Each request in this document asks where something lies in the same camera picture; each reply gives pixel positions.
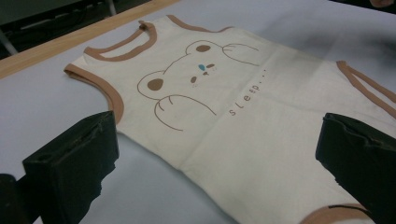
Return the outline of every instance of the baby onesie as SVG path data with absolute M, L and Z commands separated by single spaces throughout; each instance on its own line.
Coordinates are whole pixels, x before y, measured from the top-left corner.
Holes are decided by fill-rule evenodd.
M 65 72 L 102 91 L 120 133 L 241 223 L 297 223 L 357 202 L 315 160 L 326 112 L 396 136 L 393 92 L 345 62 L 233 27 L 141 21 L 118 44 L 86 48 Z

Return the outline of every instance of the gray surface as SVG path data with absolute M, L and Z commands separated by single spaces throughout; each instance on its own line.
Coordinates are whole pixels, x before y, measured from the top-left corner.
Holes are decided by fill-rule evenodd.
M 143 19 L 166 14 L 211 30 L 244 28 L 320 58 L 346 60 L 396 91 L 394 15 L 325 0 L 181 0 Z M 130 22 L 0 80 L 1 173 L 20 178 L 21 160 L 80 119 L 106 110 L 98 90 L 63 68 L 87 46 L 106 47 L 137 27 Z M 81 223 L 233 223 L 181 173 L 122 135 L 119 143 L 117 168 Z

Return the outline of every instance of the bear ear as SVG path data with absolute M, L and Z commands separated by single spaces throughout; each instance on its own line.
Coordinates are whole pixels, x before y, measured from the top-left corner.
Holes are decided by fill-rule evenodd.
M 150 99 L 161 100 L 164 97 L 162 92 L 163 73 L 164 71 L 158 71 L 145 75 L 139 83 L 137 83 L 137 90 Z
M 198 52 L 198 53 L 207 52 L 207 51 L 210 51 L 216 47 L 219 47 L 219 45 L 209 42 L 209 41 L 200 40 L 200 41 L 196 41 L 196 42 L 190 44 L 186 48 L 186 54 L 192 54 L 195 52 Z

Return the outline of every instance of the brown collar trim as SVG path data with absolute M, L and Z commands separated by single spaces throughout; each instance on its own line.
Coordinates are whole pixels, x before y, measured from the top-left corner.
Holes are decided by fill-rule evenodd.
M 176 16 L 174 15 L 167 15 L 167 17 L 169 18 L 169 20 L 171 20 L 174 24 L 180 26 L 181 28 L 187 29 L 187 30 L 192 30 L 192 31 L 199 31 L 199 32 L 208 32 L 208 33 L 220 33 L 223 32 L 227 29 L 233 28 L 232 26 L 226 27 L 222 30 L 219 31 L 209 31 L 206 30 L 203 27 L 199 27 L 199 26 L 192 26 L 192 25 L 188 25 L 187 23 L 181 21 L 180 19 L 178 19 Z
M 111 50 L 114 50 L 114 49 L 118 49 L 118 48 L 134 41 L 135 39 L 137 39 L 140 35 L 142 35 L 145 32 L 148 32 L 148 41 L 145 44 L 138 46 L 138 47 L 132 49 L 131 51 L 127 52 L 126 54 L 122 54 L 120 56 L 110 57 L 110 58 L 106 58 L 106 57 L 102 56 L 103 53 L 110 52 Z M 94 48 L 87 47 L 84 50 L 84 53 L 86 53 L 86 54 L 90 55 L 91 57 L 93 57 L 97 60 L 100 60 L 100 61 L 121 62 L 121 61 L 131 59 L 131 58 L 135 57 L 136 55 L 140 54 L 141 52 L 145 51 L 146 49 L 149 49 L 151 46 L 153 46 L 155 44 L 156 41 L 157 41 L 157 31 L 156 31 L 154 25 L 149 22 L 140 21 L 139 29 L 136 32 L 134 32 L 131 36 L 129 36 L 128 38 L 122 40 L 120 43 L 115 44 L 115 45 L 113 45 L 109 48 L 105 48 L 105 49 L 94 49 Z

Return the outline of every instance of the black block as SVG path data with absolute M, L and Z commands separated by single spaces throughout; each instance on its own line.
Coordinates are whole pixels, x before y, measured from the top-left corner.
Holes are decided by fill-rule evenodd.
M 23 161 L 45 224 L 77 224 L 119 157 L 114 115 L 90 116 Z
M 326 114 L 316 158 L 375 223 L 396 223 L 396 139 L 356 119 Z

